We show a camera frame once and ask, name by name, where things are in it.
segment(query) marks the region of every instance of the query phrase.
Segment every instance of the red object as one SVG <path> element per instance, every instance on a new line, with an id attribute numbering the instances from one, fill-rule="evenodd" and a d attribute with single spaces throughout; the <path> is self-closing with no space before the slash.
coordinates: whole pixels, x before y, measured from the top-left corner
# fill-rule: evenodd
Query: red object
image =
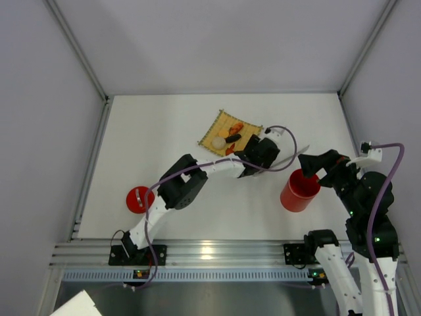
<path id="1" fill-rule="evenodd" d="M 142 206 L 140 206 L 139 201 L 136 197 L 136 189 L 139 189 L 139 197 L 142 202 Z M 136 186 L 135 188 L 131 189 L 129 194 L 126 197 L 126 204 L 128 209 L 136 214 L 142 214 L 146 212 L 145 208 L 145 194 L 148 190 L 145 186 Z M 149 196 L 147 197 L 147 204 L 149 207 L 151 207 L 152 203 L 155 200 L 155 195 L 153 192 L 149 193 Z"/>
<path id="2" fill-rule="evenodd" d="M 282 205 L 291 212 L 301 212 L 320 191 L 318 177 L 305 178 L 303 171 L 294 171 L 281 192 Z"/>
<path id="3" fill-rule="evenodd" d="M 225 155 L 231 155 L 232 153 L 234 153 L 234 147 L 235 147 L 235 143 L 231 145 L 230 148 L 227 148 L 225 151 Z"/>

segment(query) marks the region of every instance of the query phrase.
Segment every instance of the orange toy carrot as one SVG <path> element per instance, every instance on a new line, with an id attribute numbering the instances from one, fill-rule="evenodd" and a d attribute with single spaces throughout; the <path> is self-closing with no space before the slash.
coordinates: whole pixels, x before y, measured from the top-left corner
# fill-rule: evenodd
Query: orange toy carrot
<path id="1" fill-rule="evenodd" d="M 227 156 L 228 156 L 228 155 L 230 155 L 230 154 L 234 153 L 234 147 L 235 147 L 235 143 L 234 143 L 234 144 L 232 144 L 230 148 L 227 148 L 227 149 L 226 149 L 226 151 L 225 151 L 225 155 L 227 155 Z"/>

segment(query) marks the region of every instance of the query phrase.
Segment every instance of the white table surface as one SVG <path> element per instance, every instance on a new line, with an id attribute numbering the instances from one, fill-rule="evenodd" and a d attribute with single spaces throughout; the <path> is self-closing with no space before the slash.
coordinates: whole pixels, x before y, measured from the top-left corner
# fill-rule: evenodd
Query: white table surface
<path id="1" fill-rule="evenodd" d="M 114 98 L 83 212 L 79 238 L 110 238 L 143 215 L 131 213 L 126 195 L 154 184 L 183 154 L 198 160 L 217 156 L 197 145 L 219 109 L 247 122 L 289 127 L 308 154 L 329 149 L 354 157 L 351 138 L 334 93 L 122 95 Z M 292 153 L 284 134 L 279 159 Z M 280 203 L 296 160 L 283 172 L 242 179 L 210 179 L 187 208 L 174 211 L 159 239 L 299 240 L 314 229 L 332 229 L 346 240 L 348 214 L 333 189 L 322 188 L 301 213 Z"/>

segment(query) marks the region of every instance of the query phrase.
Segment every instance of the white ball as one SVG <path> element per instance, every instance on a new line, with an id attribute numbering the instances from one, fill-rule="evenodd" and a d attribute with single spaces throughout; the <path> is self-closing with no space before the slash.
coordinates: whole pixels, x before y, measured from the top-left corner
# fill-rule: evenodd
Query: white ball
<path id="1" fill-rule="evenodd" d="M 221 150 L 222 148 L 225 147 L 225 145 L 226 145 L 225 139 L 220 136 L 217 136 L 212 140 L 212 146 L 216 150 Z"/>

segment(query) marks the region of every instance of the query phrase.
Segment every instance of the yellow mat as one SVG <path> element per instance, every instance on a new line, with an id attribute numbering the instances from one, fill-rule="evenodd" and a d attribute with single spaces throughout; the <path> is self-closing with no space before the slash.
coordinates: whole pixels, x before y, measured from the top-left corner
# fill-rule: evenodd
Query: yellow mat
<path id="1" fill-rule="evenodd" d="M 235 142 L 234 151 L 241 151 L 247 145 L 251 135 L 259 135 L 263 126 L 253 125 L 243 120 L 240 120 L 232 115 L 229 115 L 224 110 L 219 110 L 219 115 L 213 122 L 213 124 L 208 129 L 207 133 L 203 136 L 202 140 L 199 142 L 200 146 L 203 146 L 207 150 L 213 152 L 218 156 L 225 156 L 225 151 L 227 148 L 231 147 L 232 144 L 226 144 L 221 150 L 216 150 L 212 146 L 212 140 L 217 137 L 220 130 L 229 130 L 235 123 L 243 123 L 244 127 L 239 131 L 238 134 L 241 134 L 241 138 Z"/>

